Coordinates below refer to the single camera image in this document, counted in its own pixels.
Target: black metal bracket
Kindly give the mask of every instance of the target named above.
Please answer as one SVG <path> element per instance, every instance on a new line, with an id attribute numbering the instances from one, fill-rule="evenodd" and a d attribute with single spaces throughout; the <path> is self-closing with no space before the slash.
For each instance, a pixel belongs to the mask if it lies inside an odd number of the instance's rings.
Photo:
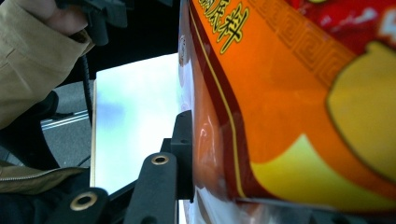
<path id="1" fill-rule="evenodd" d="M 192 202 L 193 196 L 192 117 L 185 111 L 161 151 L 146 157 L 136 181 L 111 195 L 98 188 L 75 192 L 47 223 L 178 223 L 178 200 Z"/>

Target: dark background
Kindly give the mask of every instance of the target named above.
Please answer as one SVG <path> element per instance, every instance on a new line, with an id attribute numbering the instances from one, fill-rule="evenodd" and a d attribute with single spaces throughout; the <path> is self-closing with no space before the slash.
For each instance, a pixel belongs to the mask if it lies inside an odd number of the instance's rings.
<path id="1" fill-rule="evenodd" d="M 96 46 L 88 54 L 91 79 L 107 68 L 177 52 L 180 2 L 166 6 L 157 0 L 134 0 L 128 10 L 128 27 L 107 25 L 109 42 Z M 76 64 L 65 83 L 81 81 L 81 69 Z"/>

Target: yellow pattern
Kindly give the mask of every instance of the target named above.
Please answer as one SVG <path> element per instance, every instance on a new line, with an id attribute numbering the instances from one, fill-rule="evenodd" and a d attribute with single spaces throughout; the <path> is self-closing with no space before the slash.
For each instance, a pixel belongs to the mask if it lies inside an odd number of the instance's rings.
<path id="1" fill-rule="evenodd" d="M 396 208 L 396 202 L 357 186 L 332 170 L 304 134 L 278 158 L 264 164 L 251 163 L 251 168 L 265 189 L 291 202 L 355 212 Z"/>
<path id="2" fill-rule="evenodd" d="M 396 183 L 396 53 L 370 43 L 367 52 L 340 73 L 328 106 L 354 153 Z"/>

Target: plastic wrapper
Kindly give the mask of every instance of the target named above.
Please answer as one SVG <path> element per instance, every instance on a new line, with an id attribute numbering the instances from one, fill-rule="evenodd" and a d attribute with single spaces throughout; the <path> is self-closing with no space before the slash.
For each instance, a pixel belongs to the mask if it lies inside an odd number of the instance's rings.
<path id="1" fill-rule="evenodd" d="M 197 193 L 394 220 L 395 47 L 394 1 L 182 0 Z"/>

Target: brass grommet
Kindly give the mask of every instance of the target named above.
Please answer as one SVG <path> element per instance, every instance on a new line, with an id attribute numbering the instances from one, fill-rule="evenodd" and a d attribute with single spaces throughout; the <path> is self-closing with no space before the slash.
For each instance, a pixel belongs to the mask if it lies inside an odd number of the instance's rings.
<path id="1" fill-rule="evenodd" d="M 169 158 L 166 156 L 156 156 L 151 159 L 151 162 L 155 165 L 164 165 L 169 162 Z"/>
<path id="2" fill-rule="evenodd" d="M 80 193 L 73 202 L 70 203 L 70 208 L 73 211 L 82 211 L 93 206 L 98 201 L 98 196 L 91 191 Z"/>

